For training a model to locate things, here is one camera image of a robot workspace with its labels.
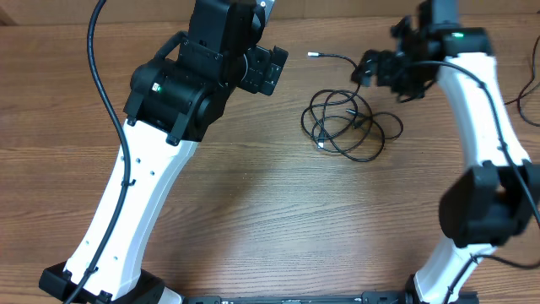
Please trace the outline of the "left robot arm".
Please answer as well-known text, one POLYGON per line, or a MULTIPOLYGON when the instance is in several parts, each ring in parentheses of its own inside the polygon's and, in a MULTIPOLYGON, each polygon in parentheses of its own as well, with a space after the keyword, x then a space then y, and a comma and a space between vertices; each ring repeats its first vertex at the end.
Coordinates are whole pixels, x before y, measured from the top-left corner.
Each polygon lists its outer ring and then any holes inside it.
POLYGON ((127 119, 115 122, 116 163, 83 240, 46 268, 39 287, 65 303, 182 303, 142 267, 165 200, 208 127, 237 89, 270 95, 288 54, 259 46, 270 1, 198 0, 175 33, 130 81, 127 119))

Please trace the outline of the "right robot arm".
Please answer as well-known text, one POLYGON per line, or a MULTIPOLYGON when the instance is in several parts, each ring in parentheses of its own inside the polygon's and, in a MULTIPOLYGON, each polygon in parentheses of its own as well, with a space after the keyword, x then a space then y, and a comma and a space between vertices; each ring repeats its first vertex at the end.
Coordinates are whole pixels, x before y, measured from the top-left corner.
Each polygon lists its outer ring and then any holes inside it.
POLYGON ((456 121, 464 172, 439 204, 442 235, 398 303, 475 303, 462 287, 484 260, 539 217, 539 167, 522 147, 500 93, 497 61, 481 27, 461 24, 454 1, 418 6, 391 28, 393 51, 367 51, 351 79, 386 86, 401 102, 421 98, 431 85, 445 93, 456 121))

